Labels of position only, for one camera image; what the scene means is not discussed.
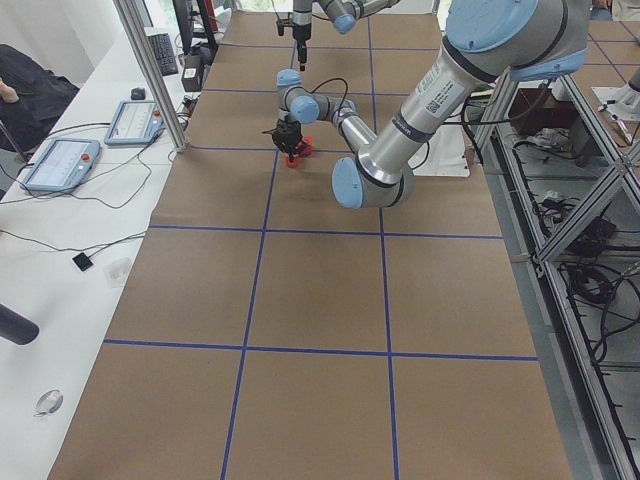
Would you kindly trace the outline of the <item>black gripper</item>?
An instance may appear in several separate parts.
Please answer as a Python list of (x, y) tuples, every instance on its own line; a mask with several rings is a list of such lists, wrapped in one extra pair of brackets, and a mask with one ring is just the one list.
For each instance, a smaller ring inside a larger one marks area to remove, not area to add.
[(277, 17), (276, 28), (279, 36), (284, 35), (286, 28), (291, 28), (299, 60), (300, 71), (306, 71), (307, 42), (311, 39), (312, 14), (289, 13), (286, 18)]
[(264, 130), (263, 134), (269, 135), (277, 149), (289, 156), (300, 156), (306, 148), (301, 124), (297, 120), (278, 119), (276, 126)]

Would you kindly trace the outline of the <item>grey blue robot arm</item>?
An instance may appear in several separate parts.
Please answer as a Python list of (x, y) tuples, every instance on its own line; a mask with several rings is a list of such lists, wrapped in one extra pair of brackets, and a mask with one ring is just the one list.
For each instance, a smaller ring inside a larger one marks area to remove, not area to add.
[(276, 27), (279, 36), (283, 36), (287, 28), (292, 30), (299, 69), (305, 71), (308, 60), (307, 42), (312, 37), (315, 4), (326, 14), (326, 18), (334, 29), (341, 35), (345, 35), (355, 27), (358, 20), (392, 8), (398, 3), (398, 0), (293, 0), (292, 11), (284, 18), (277, 16)]
[(345, 208), (387, 208), (414, 186), (410, 159), (480, 85), (501, 74), (512, 80), (550, 80), (577, 71), (587, 53), (587, 1), (454, 1), (439, 55), (380, 133), (343, 98), (312, 93), (293, 69), (277, 75), (279, 115), (269, 130), (290, 160), (307, 147), (301, 127), (332, 123), (353, 152), (332, 172), (332, 189)]

